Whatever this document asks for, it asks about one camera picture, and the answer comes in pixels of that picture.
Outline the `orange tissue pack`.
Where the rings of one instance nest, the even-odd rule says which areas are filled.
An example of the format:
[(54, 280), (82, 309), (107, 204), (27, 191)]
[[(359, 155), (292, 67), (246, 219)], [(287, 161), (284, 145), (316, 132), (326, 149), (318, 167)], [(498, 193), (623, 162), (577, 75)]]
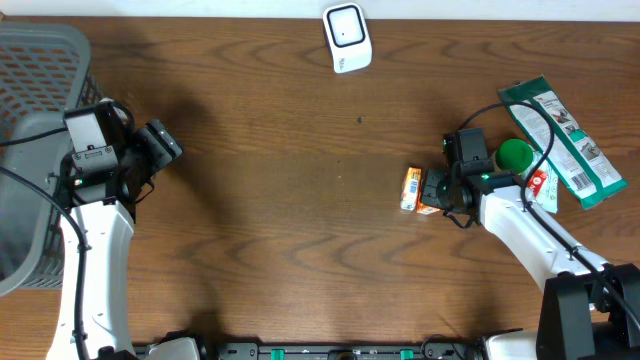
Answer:
[(400, 198), (400, 209), (413, 211), (418, 203), (422, 170), (416, 167), (409, 167), (406, 171), (402, 184)]
[(418, 203), (416, 205), (416, 212), (421, 215), (431, 215), (439, 212), (439, 209), (436, 207), (428, 206), (422, 203)]

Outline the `green-lidded small jar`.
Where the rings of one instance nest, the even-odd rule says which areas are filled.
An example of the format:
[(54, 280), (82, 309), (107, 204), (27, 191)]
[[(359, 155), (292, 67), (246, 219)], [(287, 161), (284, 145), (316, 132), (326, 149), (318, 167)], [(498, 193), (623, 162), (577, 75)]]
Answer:
[(522, 174), (533, 164), (534, 150), (523, 140), (509, 139), (496, 150), (493, 159), (499, 170)]

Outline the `red adhesive tube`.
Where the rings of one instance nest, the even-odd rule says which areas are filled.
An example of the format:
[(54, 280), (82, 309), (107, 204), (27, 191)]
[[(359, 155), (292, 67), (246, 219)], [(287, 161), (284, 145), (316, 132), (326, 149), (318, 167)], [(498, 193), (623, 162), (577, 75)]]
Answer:
[(549, 175), (543, 170), (535, 170), (531, 174), (531, 178), (527, 181), (527, 187), (535, 196), (538, 196), (543, 185), (548, 180)]

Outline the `mint green wipes pack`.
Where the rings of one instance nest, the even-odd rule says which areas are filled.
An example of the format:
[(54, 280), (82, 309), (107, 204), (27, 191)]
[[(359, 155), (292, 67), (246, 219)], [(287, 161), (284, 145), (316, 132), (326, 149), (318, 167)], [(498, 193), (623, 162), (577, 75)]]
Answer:
[(539, 167), (535, 167), (542, 154), (534, 150), (533, 164), (527, 169), (527, 175), (535, 170), (543, 170), (548, 173), (549, 178), (543, 185), (540, 193), (536, 197), (540, 206), (548, 213), (555, 214), (558, 211), (558, 175), (553, 167), (545, 160)]

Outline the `green 3M adhesive package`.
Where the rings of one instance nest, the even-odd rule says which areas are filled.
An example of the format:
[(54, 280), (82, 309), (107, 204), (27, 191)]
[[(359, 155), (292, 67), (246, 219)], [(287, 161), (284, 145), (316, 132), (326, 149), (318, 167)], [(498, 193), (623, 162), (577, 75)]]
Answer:
[(501, 89), (498, 95), (511, 104), (509, 114), (537, 150), (546, 151), (554, 139), (546, 162), (583, 209), (628, 186), (544, 77)]

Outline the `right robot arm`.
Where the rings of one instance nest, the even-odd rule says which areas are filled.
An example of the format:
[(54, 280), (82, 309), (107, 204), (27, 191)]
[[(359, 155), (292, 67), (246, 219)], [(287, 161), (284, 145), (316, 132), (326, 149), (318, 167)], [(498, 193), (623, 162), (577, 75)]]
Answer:
[(517, 258), (543, 293), (538, 328), (483, 337), (475, 359), (636, 359), (639, 269), (613, 265), (572, 237), (509, 172), (460, 177), (430, 170), (421, 199), (468, 216)]

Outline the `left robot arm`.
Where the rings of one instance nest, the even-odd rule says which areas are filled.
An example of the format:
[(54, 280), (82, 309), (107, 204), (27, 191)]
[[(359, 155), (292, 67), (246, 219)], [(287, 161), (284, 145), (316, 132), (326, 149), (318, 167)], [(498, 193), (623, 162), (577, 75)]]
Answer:
[(62, 297), (50, 359), (133, 359), (127, 267), (142, 188), (182, 146), (154, 119), (141, 128), (118, 116), (66, 115), (76, 171), (61, 216)]

